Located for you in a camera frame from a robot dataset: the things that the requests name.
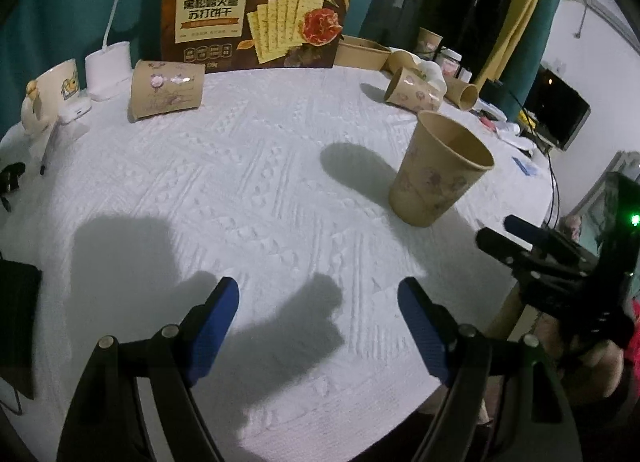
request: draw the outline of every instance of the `white wall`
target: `white wall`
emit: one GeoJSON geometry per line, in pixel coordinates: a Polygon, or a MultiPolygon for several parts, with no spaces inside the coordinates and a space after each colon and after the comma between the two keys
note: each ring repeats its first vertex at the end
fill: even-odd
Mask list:
{"type": "MultiPolygon", "coordinates": [[[[624,19],[613,0],[598,0],[624,19]]],[[[562,79],[590,104],[591,114],[566,152],[552,154],[561,211],[571,211],[617,151],[640,151],[640,56],[604,20],[562,0],[543,61],[566,64],[562,79]]]]}

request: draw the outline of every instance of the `round table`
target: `round table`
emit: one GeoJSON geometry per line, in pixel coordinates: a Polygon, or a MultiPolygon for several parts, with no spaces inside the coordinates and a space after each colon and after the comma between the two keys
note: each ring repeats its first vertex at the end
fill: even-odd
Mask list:
{"type": "MultiPolygon", "coordinates": [[[[46,175],[23,178],[0,223],[4,257],[44,273],[37,395],[12,418],[36,456],[54,459],[98,338],[150,337],[222,276],[240,306],[193,394],[226,460],[350,460],[433,392],[398,283],[415,276],[459,322],[486,325],[513,282],[474,233],[511,213],[539,225],[550,182],[444,104],[496,166],[431,227],[405,224],[387,194],[415,116],[383,103],[387,85],[341,67],[211,74],[197,110],[131,124],[121,95],[94,104],[75,142],[63,128],[46,175]]],[[[24,146],[12,128],[2,161],[24,146]]],[[[141,394],[158,460],[170,460],[146,382],[141,394]]]]}

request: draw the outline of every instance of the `yellow curtain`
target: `yellow curtain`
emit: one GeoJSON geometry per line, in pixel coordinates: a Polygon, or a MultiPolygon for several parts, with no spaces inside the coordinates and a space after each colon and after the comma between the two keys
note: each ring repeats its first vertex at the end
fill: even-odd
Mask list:
{"type": "Polygon", "coordinates": [[[511,0],[504,25],[498,35],[498,41],[484,64],[482,71],[476,76],[475,84],[478,90],[487,79],[499,79],[504,71],[511,54],[522,37],[524,29],[529,23],[538,0],[511,0]]]}

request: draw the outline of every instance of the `metal bolt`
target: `metal bolt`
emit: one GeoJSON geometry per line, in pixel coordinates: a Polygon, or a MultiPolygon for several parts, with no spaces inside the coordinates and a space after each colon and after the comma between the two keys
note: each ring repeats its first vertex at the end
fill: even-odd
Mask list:
{"type": "Polygon", "coordinates": [[[113,336],[101,337],[100,340],[98,341],[98,346],[102,350],[106,350],[107,348],[111,348],[111,345],[113,345],[113,336]]]}
{"type": "Polygon", "coordinates": [[[171,337],[175,337],[178,335],[180,329],[176,325],[167,325],[161,330],[162,337],[166,337],[167,339],[171,339],[171,337]]]}
{"type": "Polygon", "coordinates": [[[540,344],[540,340],[533,334],[526,334],[522,340],[526,346],[531,348],[536,348],[540,344]]]}
{"type": "Polygon", "coordinates": [[[478,330],[476,330],[476,327],[474,327],[473,325],[460,325],[458,327],[458,332],[463,337],[471,338],[471,337],[476,337],[478,330]]]}

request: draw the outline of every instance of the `black screen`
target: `black screen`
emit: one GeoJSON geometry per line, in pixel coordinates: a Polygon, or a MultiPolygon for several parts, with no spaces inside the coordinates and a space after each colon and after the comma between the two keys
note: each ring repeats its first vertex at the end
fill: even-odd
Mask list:
{"type": "Polygon", "coordinates": [[[587,102],[553,72],[540,68],[525,107],[535,114],[558,147],[566,149],[591,111],[587,102]]]}

